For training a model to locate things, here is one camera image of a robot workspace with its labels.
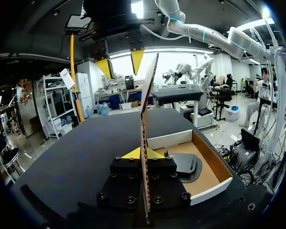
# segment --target robotic arm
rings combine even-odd
[[[250,38],[247,34],[231,27],[226,38],[221,33],[197,24],[185,24],[185,14],[180,11],[178,0],[155,0],[161,12],[169,18],[167,30],[169,32],[187,35],[198,41],[212,43],[225,50],[231,56],[241,59],[245,51],[257,60],[268,59],[267,49]]]

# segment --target white floor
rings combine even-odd
[[[221,121],[219,122],[218,127],[209,127],[206,129],[202,129],[202,133],[209,139],[212,145],[214,145],[215,148],[221,148],[225,146],[230,146],[233,144],[235,141],[241,138],[240,136],[240,131],[241,127],[239,124],[245,120],[245,114],[246,114],[246,108],[247,105],[253,101],[256,101],[256,99],[250,99],[250,98],[245,98],[244,94],[237,94],[233,96],[232,101],[227,102],[228,105],[233,106],[236,105],[240,109],[240,118],[234,122],[230,121]],[[188,101],[187,103],[182,102],[182,103],[175,103],[175,108],[177,111],[180,111],[180,106],[185,106],[186,104],[193,104],[193,101]],[[213,105],[212,102],[209,103],[209,108],[211,108]],[[129,113],[129,112],[137,112],[140,111],[140,107],[135,107],[132,108],[131,110],[111,110],[109,112],[109,115],[116,115],[116,114],[122,114],[122,113]],[[251,117],[251,123],[255,122],[257,119],[258,113],[255,112],[252,117]],[[270,123],[268,125],[268,130],[274,123],[275,117],[274,113],[271,113],[270,116]],[[266,136],[264,143],[266,145],[269,144],[271,136],[273,134],[274,127],[271,129],[269,134]],[[280,138],[280,143],[277,143],[276,145],[276,150],[275,153],[277,155],[274,155],[274,158],[277,159],[278,156],[282,157],[281,153],[281,146],[283,146],[283,141],[285,138],[285,133],[286,128],[283,128],[281,130],[281,138]],[[50,138],[49,140],[45,141],[43,140],[43,136],[41,132],[35,133],[28,139],[26,139],[23,135],[20,136],[14,136],[14,135],[9,135],[7,136],[7,139],[9,141],[9,144],[12,147],[17,147],[20,149],[20,156],[18,159],[18,162],[22,168],[23,171],[26,171],[33,163],[34,161],[44,152],[46,151],[54,142],[57,141],[56,138]]]

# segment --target wall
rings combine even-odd
[[[232,64],[232,77],[237,82],[237,90],[242,89],[242,79],[250,78],[250,67],[247,63],[231,60]]]
[[[17,84],[17,98],[18,106],[22,119],[22,123],[25,129],[27,136],[30,136],[34,133],[30,119],[36,117],[36,111],[34,106],[34,99],[32,96],[32,83],[31,81],[21,80]]]

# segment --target computer monitor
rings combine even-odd
[[[257,137],[244,129],[241,129],[241,136],[246,150],[259,151],[259,139]]]

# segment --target paper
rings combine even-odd
[[[67,86],[68,90],[73,88],[75,83],[74,83],[73,79],[71,78],[71,76],[70,76],[70,74],[66,68],[60,72],[60,75],[61,75],[63,82]]]
[[[153,79],[156,73],[156,68],[158,64],[159,54],[157,53],[151,62],[144,81],[144,87],[142,89],[141,97],[141,163],[143,172],[143,187],[144,187],[144,204],[145,204],[145,214],[146,220],[149,224],[149,212],[151,208],[150,193],[149,193],[149,181],[148,181],[148,169],[147,169],[147,101],[151,87],[153,84]]]

